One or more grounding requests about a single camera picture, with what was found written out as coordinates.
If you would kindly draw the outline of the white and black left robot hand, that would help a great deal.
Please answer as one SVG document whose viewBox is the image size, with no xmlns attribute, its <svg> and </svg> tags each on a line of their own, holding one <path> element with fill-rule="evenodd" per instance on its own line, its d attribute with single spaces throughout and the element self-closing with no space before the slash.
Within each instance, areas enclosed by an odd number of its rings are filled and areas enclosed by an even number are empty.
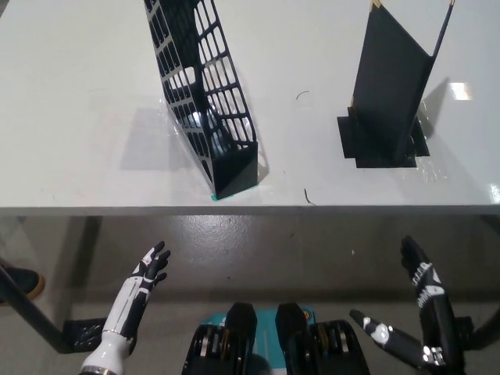
<svg viewBox="0 0 500 375">
<path fill-rule="evenodd" d="M 129 342 L 137 339 L 138 328 L 147 307 L 150 294 L 155 286 L 166 279 L 166 268 L 170 250 L 165 250 L 165 241 L 153 246 L 123 282 L 116 296 L 104 332 L 112 332 Z"/>
</svg>

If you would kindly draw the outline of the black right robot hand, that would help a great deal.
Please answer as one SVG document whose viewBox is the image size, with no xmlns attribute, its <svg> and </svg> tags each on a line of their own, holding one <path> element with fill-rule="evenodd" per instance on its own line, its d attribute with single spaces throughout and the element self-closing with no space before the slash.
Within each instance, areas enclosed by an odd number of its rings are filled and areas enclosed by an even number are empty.
<svg viewBox="0 0 500 375">
<path fill-rule="evenodd" d="M 415 289 L 423 338 L 414 338 L 357 309 L 350 317 L 375 345 L 401 362 L 430 374 L 464 374 L 465 359 L 448 294 L 433 263 L 411 237 L 402 239 L 402 266 Z"/>
</svg>

